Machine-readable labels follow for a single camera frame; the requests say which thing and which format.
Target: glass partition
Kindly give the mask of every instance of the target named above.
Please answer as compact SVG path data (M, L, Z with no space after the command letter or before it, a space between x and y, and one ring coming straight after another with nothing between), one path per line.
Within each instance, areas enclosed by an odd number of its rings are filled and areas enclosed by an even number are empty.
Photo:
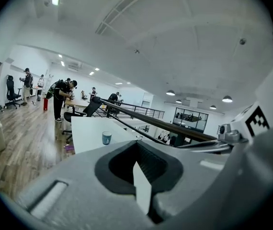
M207 119L208 114L176 108L173 124L185 128L198 129L200 132L203 132Z

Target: vent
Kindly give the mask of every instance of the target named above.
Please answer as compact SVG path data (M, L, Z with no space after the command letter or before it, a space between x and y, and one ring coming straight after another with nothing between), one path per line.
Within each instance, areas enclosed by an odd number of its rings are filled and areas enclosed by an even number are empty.
M112 9L108 15L104 18L104 20L100 23L98 28L96 29L96 34L103 34L106 29L106 24L112 23L120 13L124 12L129 6L135 3L138 0L121 0L116 6L115 9Z

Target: blue mug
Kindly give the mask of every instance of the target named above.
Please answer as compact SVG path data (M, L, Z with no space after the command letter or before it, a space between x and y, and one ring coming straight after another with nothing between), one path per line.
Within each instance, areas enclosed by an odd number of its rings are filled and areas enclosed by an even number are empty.
M112 133L109 131L104 131L102 133L102 143L104 145L109 145L111 142Z

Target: white ceiling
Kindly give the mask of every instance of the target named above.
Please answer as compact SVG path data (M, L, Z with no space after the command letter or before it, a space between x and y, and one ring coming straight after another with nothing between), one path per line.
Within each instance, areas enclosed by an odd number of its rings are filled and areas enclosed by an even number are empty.
M59 6L48 5L50 1L28 0L29 16L70 21L94 34L121 0L60 0ZM135 78L129 65L125 70L113 65L106 72L168 102L201 99L198 107L206 110L214 104L216 111L224 112L255 101L254 90L273 67L273 25L258 0L131 1L111 22L105 21L100 40L113 40L127 52L138 49L136 57L148 64L143 74L152 81ZM241 38L245 45L239 43ZM102 48L100 54L107 55L107 50ZM167 96L168 89L176 96ZM221 102L225 95L234 102Z
M120 79L112 74L109 74L101 69L98 71L95 70L96 67L93 67L85 62L81 62L79 60L72 59L65 55L62 55L62 58L59 57L58 54L53 52L48 52L45 50L40 50L41 54L54 66L59 68L69 69L69 66L73 66L73 68L78 69L77 73L80 75L84 75L88 78L97 80L99 82L103 82L105 84L112 85L114 87L125 87L129 86L132 87L132 84L127 84L128 81Z

